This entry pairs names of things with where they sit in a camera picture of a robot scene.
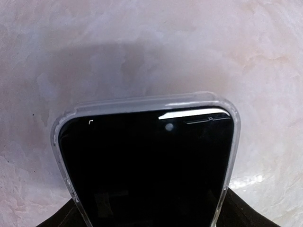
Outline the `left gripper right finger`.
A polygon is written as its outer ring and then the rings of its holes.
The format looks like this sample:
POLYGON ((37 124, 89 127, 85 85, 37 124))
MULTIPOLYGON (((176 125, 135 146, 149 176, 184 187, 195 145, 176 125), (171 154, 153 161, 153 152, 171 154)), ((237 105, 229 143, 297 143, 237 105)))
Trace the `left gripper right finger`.
POLYGON ((276 223, 256 212, 241 199, 232 189, 228 188, 220 216, 218 227, 279 227, 276 223))

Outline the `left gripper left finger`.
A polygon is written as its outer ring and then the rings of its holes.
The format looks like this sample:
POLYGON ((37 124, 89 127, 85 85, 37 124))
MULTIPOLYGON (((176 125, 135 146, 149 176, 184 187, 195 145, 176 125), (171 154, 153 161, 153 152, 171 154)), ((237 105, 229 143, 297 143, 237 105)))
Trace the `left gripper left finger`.
POLYGON ((54 215, 37 225, 37 227, 82 227, 83 217, 76 207, 73 199, 70 199, 54 215))

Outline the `phone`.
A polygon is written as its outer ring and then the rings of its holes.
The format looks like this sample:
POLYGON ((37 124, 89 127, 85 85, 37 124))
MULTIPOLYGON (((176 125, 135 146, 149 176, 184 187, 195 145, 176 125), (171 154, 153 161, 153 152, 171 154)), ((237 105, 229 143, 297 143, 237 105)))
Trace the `phone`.
POLYGON ((51 145, 87 227, 214 227, 241 130, 214 93, 77 105, 56 119, 51 145))

